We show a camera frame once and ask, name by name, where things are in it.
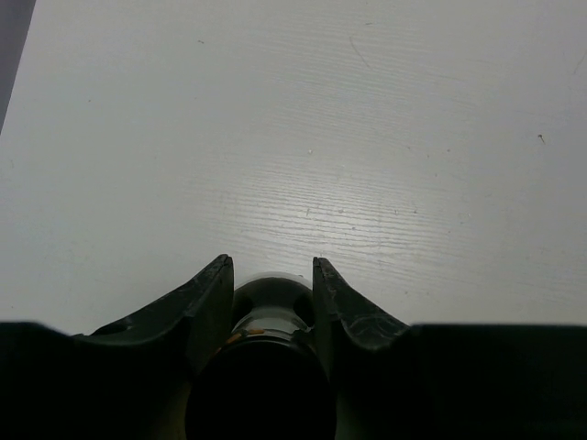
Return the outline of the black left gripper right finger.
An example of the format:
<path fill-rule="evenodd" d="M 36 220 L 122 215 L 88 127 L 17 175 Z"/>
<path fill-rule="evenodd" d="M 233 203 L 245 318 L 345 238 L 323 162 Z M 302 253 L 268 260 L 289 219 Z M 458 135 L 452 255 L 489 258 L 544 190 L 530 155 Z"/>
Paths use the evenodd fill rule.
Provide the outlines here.
<path fill-rule="evenodd" d="M 352 288 L 327 258 L 313 259 L 317 354 L 331 380 L 362 374 L 409 325 Z"/>

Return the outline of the dark sauce bottle black cap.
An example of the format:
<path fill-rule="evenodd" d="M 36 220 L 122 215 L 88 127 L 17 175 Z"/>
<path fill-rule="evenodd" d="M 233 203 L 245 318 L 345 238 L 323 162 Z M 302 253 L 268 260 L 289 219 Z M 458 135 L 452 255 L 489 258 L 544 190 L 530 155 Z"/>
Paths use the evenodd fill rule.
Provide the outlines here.
<path fill-rule="evenodd" d="M 231 332 L 187 402 L 189 439 L 332 439 L 333 391 L 316 348 L 310 282 L 266 273 L 238 286 Z"/>

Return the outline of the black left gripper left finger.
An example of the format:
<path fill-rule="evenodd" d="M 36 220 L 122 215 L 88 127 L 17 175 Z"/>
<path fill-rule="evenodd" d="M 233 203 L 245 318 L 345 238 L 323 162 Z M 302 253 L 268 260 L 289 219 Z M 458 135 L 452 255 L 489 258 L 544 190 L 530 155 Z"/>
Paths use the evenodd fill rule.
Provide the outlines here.
<path fill-rule="evenodd" d="M 155 301 L 74 336 L 76 381 L 97 390 L 155 390 L 191 380 L 227 338 L 233 296 L 233 260 L 222 254 Z"/>

